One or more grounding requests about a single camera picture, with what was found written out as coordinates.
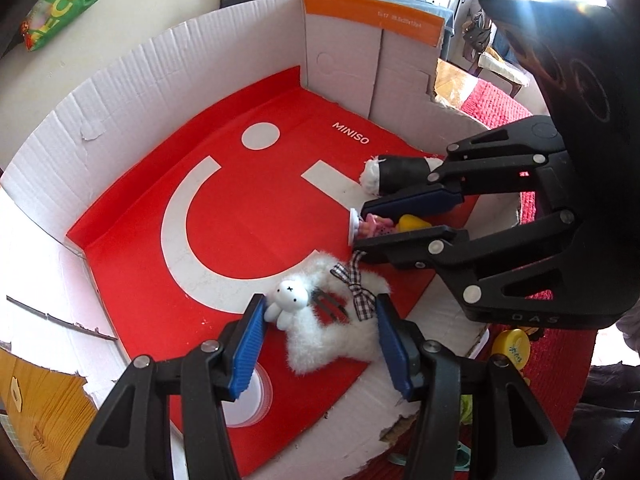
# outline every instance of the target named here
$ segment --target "red woven mat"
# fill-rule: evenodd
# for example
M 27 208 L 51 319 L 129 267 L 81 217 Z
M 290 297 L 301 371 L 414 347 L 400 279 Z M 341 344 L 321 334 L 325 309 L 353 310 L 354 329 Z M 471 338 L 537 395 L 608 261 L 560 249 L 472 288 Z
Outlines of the red woven mat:
M 489 128 L 497 128 L 530 116 L 529 111 L 511 99 L 500 89 L 482 79 L 460 109 L 475 117 Z M 522 194 L 522 221 L 533 219 L 535 214 L 533 193 Z M 492 339 L 504 330 L 492 326 Z M 560 435 L 566 433 L 574 407 L 577 404 L 587 378 L 595 343 L 595 331 L 546 330 L 545 336 L 533 343 L 529 363 L 524 368 L 531 380 L 531 389 L 553 422 Z M 386 456 L 391 452 L 407 454 L 413 427 L 385 454 L 373 459 L 351 480 L 396 480 L 403 468 L 391 464 Z M 468 441 L 470 433 L 463 428 L 461 440 Z M 457 473 L 456 480 L 466 479 L 467 473 Z

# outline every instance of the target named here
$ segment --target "green snack bag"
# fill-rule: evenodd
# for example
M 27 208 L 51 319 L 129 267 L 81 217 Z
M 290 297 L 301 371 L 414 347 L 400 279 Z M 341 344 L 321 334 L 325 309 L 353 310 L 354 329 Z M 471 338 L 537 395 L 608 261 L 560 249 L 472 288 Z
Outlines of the green snack bag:
M 98 0 L 38 0 L 20 32 L 29 51 L 38 50 L 59 30 L 71 23 Z

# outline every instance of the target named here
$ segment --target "black and white checkered ribbon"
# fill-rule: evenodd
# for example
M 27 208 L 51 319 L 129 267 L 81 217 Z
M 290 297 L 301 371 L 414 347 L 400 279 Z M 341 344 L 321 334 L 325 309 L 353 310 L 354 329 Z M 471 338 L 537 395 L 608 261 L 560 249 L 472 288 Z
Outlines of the black and white checkered ribbon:
M 353 306 L 360 321 L 371 319 L 376 312 L 376 297 L 373 292 L 363 288 L 362 274 L 358 268 L 358 264 L 364 255 L 363 251 L 354 251 L 348 267 L 337 263 L 330 271 L 332 275 L 349 287 L 353 294 Z

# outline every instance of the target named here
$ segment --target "pink toy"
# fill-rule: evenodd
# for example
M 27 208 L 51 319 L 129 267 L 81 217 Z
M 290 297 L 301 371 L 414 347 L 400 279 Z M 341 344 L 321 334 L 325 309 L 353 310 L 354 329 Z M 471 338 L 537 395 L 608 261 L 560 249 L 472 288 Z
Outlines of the pink toy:
M 349 211 L 349 245 L 353 245 L 353 241 L 360 238 L 373 238 L 374 236 L 383 236 L 395 234 L 396 227 L 390 218 L 382 218 L 369 213 L 363 220 L 355 209 Z

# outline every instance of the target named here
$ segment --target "wooden floor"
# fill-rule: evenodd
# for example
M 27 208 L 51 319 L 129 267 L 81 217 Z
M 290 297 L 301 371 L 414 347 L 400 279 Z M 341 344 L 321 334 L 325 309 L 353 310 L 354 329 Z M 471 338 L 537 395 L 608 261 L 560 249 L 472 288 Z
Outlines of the wooden floor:
M 451 106 L 460 108 L 477 81 L 455 65 L 438 60 L 435 90 Z M 22 400 L 20 410 L 12 394 L 13 378 Z M 42 480 L 62 480 L 95 416 L 83 385 L 81 377 L 37 367 L 0 349 L 0 397 Z
M 454 108 L 460 108 L 476 87 L 478 78 L 441 59 L 437 70 L 436 94 Z

